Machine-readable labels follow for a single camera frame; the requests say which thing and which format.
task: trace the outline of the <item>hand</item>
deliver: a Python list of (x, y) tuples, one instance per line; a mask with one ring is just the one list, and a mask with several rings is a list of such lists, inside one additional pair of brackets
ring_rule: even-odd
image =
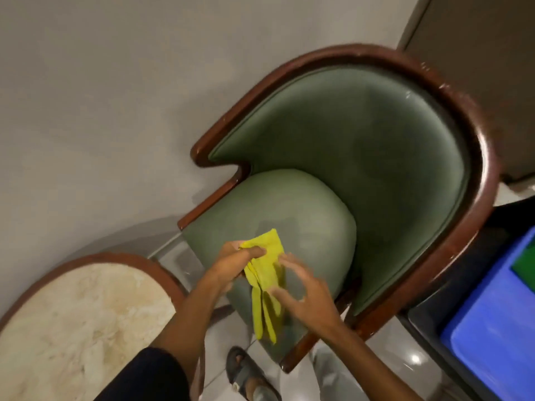
[(232, 287), (232, 281), (245, 269), (247, 263), (253, 258), (259, 258), (266, 254), (266, 249), (254, 246), (240, 249), (245, 241), (226, 242), (211, 269), (207, 273), (216, 276), (222, 292), (227, 292)]
[(327, 283), (315, 278), (310, 269), (291, 254), (280, 255), (279, 263), (294, 271), (303, 282), (306, 294), (301, 301), (297, 301), (288, 291), (280, 287), (271, 287), (268, 292), (311, 331), (326, 339), (333, 330), (344, 324), (334, 305)]

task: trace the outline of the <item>grey pants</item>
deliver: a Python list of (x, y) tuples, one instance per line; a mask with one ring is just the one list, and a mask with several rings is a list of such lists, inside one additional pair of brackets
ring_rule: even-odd
[[(319, 342), (312, 353), (312, 364), (318, 379), (319, 397), (322, 401), (346, 401), (363, 399), (362, 388), (347, 367), (323, 342)], [(257, 387), (253, 401), (278, 401), (268, 387)]]

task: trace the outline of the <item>chair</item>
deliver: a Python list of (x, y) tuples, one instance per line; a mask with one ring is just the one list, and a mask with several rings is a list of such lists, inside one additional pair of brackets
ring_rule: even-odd
[[(191, 149), (236, 174), (179, 228), (205, 267), (224, 241), (276, 228), (363, 339), (413, 300), (490, 214), (498, 166), (479, 109), (424, 64), (373, 45), (308, 53), (267, 75)], [(294, 296), (303, 287), (293, 273)], [(251, 289), (228, 298), (252, 325)], [(262, 345), (291, 371), (317, 338), (291, 317)]]

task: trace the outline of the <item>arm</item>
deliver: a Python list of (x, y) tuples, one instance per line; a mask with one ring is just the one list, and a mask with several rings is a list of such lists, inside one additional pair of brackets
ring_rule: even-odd
[(292, 255), (281, 255), (279, 262), (296, 273), (307, 293), (297, 301), (288, 291), (274, 287), (269, 290), (271, 295), (329, 345), (371, 401), (422, 401), (342, 322), (323, 280)]
[(257, 246), (238, 250), (240, 244), (241, 241), (224, 244), (214, 265), (151, 344), (155, 348), (166, 350), (177, 359), (190, 385), (217, 300), (231, 288), (232, 280), (252, 258), (265, 254), (265, 250)]

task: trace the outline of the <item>dark sleeve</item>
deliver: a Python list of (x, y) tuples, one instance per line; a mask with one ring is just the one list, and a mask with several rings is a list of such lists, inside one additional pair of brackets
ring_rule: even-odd
[(162, 349), (139, 352), (95, 401), (190, 401), (188, 380), (177, 360)]

